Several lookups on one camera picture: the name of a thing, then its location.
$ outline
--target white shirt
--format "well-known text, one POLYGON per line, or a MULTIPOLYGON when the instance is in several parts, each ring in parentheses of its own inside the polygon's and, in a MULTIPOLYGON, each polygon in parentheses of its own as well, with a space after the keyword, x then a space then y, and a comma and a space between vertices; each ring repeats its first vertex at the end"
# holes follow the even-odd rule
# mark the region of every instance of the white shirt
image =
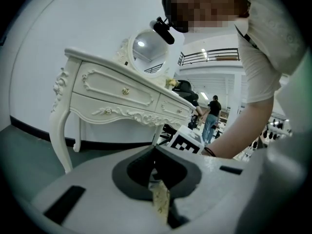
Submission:
POLYGON ((249 87, 248 103, 274 96, 280 88, 281 75, 293 74, 307 48, 280 0, 249 1, 249 17, 235 22, 240 32, 247 33, 259 48, 238 35, 238 50, 249 87))

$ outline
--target mirror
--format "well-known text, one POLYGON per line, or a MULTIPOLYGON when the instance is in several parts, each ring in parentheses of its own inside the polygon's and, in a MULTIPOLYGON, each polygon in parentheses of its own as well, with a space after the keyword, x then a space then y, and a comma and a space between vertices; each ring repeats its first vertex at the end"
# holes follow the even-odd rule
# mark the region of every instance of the mirror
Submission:
POLYGON ((154 30, 147 29, 131 37, 128 52, 130 63, 138 72, 158 76, 166 66, 168 44, 154 30))

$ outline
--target black railing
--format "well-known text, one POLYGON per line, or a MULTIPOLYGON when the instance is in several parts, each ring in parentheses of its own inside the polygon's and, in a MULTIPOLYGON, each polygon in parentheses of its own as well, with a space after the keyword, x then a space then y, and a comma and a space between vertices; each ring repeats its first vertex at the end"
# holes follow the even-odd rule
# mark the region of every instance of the black railing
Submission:
POLYGON ((212 60, 240 60, 237 48, 213 49, 205 52, 184 55, 181 52, 178 64, 180 66, 197 62, 207 62, 212 60))
POLYGON ((144 72, 146 73, 156 73, 161 67, 162 67, 163 63, 162 64, 158 64, 154 67, 151 67, 151 68, 148 68, 146 70, 144 70, 144 72))

